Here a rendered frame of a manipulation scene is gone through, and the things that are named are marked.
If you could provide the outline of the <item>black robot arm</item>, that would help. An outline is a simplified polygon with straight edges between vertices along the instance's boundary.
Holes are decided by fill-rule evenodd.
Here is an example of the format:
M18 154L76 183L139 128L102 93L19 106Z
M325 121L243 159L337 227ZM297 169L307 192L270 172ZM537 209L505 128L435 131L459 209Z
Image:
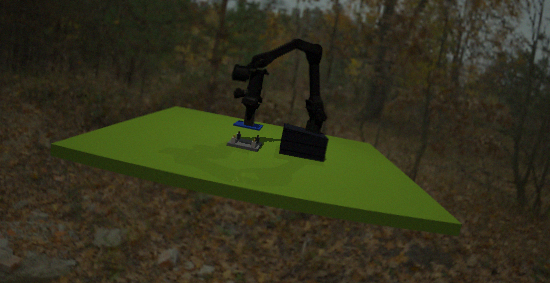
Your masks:
M306 131L320 134L323 121L327 120L327 116L324 112L324 104L320 95L319 63L322 57L323 49L319 44L312 44L300 39L294 39L293 41L283 44L271 51L254 55L251 62L247 66L236 64L231 79L244 82L249 79L250 83L262 84L264 74L269 75L269 72L266 69L263 71L256 70L255 72L249 70L265 68L276 58L296 48L305 52L310 69L310 97L309 99L306 99L305 107L309 112L310 118L307 121L305 129ZM236 88L236 90L233 91L234 98L248 96L248 90L248 87L244 90L241 90L241 88Z

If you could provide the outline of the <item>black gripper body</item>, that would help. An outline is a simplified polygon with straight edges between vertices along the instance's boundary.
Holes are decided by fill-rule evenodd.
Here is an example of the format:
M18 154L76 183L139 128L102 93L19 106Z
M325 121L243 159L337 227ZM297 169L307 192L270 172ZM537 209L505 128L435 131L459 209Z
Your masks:
M255 83L249 82L247 87L249 88L248 96L245 96L244 98L242 98L241 103L254 105L254 106L257 106L258 102L262 103L262 97L260 96L262 84L255 84Z

